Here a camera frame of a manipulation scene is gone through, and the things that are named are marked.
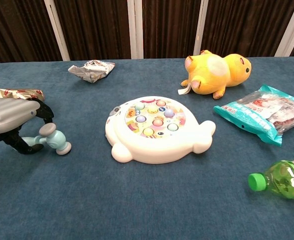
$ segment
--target candy wrapper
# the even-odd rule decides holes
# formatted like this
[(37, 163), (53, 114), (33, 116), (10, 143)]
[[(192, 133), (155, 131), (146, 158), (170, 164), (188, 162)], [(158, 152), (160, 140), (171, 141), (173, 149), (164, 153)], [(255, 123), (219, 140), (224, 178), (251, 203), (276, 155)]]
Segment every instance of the candy wrapper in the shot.
[(263, 142), (282, 145), (284, 132), (294, 127), (294, 97), (263, 85), (259, 90), (214, 111)]
[(39, 89), (2, 89), (0, 88), (0, 98), (14, 99), (29, 99), (37, 98), (42, 102), (45, 101), (45, 96), (42, 90)]
[(115, 67), (115, 63), (90, 60), (82, 67), (72, 65), (68, 72), (80, 77), (89, 83), (95, 83), (97, 80), (106, 77)]

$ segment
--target green bottle cap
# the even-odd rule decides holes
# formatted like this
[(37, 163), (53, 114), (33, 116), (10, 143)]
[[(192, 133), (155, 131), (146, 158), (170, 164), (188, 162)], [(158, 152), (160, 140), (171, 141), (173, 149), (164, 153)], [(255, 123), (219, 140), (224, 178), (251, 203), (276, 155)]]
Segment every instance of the green bottle cap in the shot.
[(266, 180), (261, 173), (252, 173), (248, 176), (248, 184), (253, 191), (263, 191), (266, 188)]

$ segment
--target colorful mole button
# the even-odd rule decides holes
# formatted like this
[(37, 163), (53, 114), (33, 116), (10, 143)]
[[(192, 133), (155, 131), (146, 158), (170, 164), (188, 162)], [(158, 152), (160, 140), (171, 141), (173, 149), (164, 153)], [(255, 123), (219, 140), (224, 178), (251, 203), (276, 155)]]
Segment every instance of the colorful mole button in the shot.
[(145, 136), (149, 137), (149, 136), (151, 136), (151, 135), (154, 134), (154, 130), (148, 127), (148, 128), (145, 128), (145, 129), (142, 131), (142, 133), (143, 133)]
[(165, 112), (164, 112), (165, 117), (167, 118), (172, 118), (175, 114), (174, 111), (171, 110), (170, 108), (168, 108)]
[(166, 105), (166, 102), (164, 102), (164, 101), (162, 101), (162, 100), (158, 100), (158, 101), (156, 102), (156, 105), (159, 106), (159, 107), (163, 107), (163, 106)]
[(178, 126), (175, 124), (175, 123), (171, 123), (167, 126), (167, 128), (170, 130), (170, 131), (177, 131), (178, 130)]
[(140, 116), (136, 117), (136, 121), (137, 121), (138, 123), (143, 123), (143, 122), (146, 121), (146, 117), (140, 115)]
[(148, 112), (150, 114), (156, 114), (158, 112), (158, 108), (156, 106), (149, 106), (148, 107)]
[(155, 119), (154, 121), (152, 121), (152, 124), (156, 127), (160, 127), (161, 125), (163, 125), (163, 121), (160, 119)]
[(142, 110), (142, 109), (144, 109), (144, 107), (145, 107), (145, 104), (143, 104), (141, 101), (140, 102), (137, 102), (135, 104), (135, 109), (136, 110)]

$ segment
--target white seal-shaped toy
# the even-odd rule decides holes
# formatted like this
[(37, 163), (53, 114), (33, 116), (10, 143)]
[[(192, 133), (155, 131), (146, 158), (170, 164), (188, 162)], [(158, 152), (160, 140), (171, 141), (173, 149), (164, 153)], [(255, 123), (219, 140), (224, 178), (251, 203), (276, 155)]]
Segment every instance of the white seal-shaped toy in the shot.
[(121, 163), (164, 164), (191, 152), (203, 153), (212, 145), (215, 130), (214, 122), (199, 124), (187, 107), (162, 96), (116, 106), (105, 124), (111, 155)]

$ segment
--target robotic arm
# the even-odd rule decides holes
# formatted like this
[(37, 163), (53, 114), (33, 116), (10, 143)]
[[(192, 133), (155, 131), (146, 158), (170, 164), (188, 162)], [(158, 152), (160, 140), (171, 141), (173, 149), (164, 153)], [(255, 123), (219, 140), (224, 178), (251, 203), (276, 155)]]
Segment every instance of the robotic arm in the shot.
[(39, 117), (48, 124), (53, 122), (54, 113), (38, 98), (0, 98), (0, 141), (4, 141), (21, 154), (40, 151), (44, 145), (37, 143), (29, 146), (19, 136), (23, 124), (34, 117)]

